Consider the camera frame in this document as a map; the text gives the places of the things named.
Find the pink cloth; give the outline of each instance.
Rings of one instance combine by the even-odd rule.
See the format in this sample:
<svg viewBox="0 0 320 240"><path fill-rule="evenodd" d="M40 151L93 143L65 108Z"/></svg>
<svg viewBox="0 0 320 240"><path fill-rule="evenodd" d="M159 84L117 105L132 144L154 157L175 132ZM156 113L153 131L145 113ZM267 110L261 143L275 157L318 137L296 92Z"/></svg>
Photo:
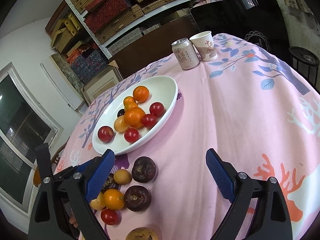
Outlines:
<svg viewBox="0 0 320 240"><path fill-rule="evenodd" d="M108 104L129 86L153 75L173 77L177 104L165 126L137 150L116 157L113 171L131 171L140 156L151 157L159 174L141 184L152 194L144 212L119 212L117 226L105 226L111 240L136 227L153 228L162 240L210 239L230 203L222 198L205 163L214 148L222 160L251 178L275 176L300 239L320 207L320 96L296 71L263 49L228 34L214 36L218 58L181 70L173 54L101 94L72 133L58 171L99 154L92 131ZM121 187L140 185L132 181ZM237 239L245 237L254 204Z"/></svg>

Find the beverage can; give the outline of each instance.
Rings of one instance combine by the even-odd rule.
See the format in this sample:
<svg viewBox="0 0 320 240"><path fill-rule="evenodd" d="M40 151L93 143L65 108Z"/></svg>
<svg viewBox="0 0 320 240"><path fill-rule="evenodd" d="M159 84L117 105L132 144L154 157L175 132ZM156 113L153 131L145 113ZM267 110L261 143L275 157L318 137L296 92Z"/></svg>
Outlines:
<svg viewBox="0 0 320 240"><path fill-rule="evenodd" d="M187 38L177 40L171 44L172 51L183 70L191 69L199 64L196 51Z"/></svg>

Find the wooden chair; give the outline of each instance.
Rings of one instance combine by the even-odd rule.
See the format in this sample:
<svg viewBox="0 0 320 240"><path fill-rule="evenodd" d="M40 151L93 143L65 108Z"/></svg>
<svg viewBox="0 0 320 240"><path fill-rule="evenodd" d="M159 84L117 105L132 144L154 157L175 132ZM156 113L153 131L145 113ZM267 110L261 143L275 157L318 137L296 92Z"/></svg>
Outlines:
<svg viewBox="0 0 320 240"><path fill-rule="evenodd" d="M51 159L51 163L55 164L56 166L58 165L59 161L60 161L60 157L59 154L60 152L66 147L68 140L65 142L64 145L62 145L58 151L53 155L52 159ZM39 173L39 169L38 167L36 168L35 174L33 175L33 184L38 187L38 185L41 183L41 179L40 179L40 173Z"/></svg>

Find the white plate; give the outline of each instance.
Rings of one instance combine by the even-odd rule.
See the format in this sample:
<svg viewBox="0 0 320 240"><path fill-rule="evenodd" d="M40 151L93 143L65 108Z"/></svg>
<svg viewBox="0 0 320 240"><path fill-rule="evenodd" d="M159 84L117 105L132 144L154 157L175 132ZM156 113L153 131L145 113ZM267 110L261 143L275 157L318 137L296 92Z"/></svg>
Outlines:
<svg viewBox="0 0 320 240"><path fill-rule="evenodd" d="M127 96L132 96L133 90L137 86L145 86L150 91L148 100L139 104L139 107L141 107L146 114L149 114L149 108L154 102L162 103L164 105L165 113L161 119L158 119L158 122L152 129L148 130L145 127L138 129L140 133L140 139L135 143L130 144L124 139L124 133L118 133L114 130L113 123L117 119L118 111L124 108L124 98ZM145 144L153 136L155 136L156 133L159 132L159 130L167 122L174 109L174 106L176 105L177 95L177 83L172 77L168 76L151 77L138 82L132 87L129 87L126 91L122 92L118 97L116 97L116 99L112 101L112 103L100 116L92 135L92 144L94 149L101 155L104 154L107 149L111 149L115 155L121 155L139 148L141 145ZM98 130L104 125L110 126L115 132L115 136L110 143L103 143L98 138Z"/></svg>

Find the white paper cup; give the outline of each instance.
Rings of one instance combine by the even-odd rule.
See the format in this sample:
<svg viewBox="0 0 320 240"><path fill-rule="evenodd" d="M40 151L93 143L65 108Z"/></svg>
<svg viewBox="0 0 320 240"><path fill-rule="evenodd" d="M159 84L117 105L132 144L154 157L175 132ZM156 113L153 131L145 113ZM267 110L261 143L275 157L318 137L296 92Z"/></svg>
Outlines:
<svg viewBox="0 0 320 240"><path fill-rule="evenodd" d="M214 47L211 31L198 33L190 38L190 41L198 50L203 61L211 61L218 57Z"/></svg>

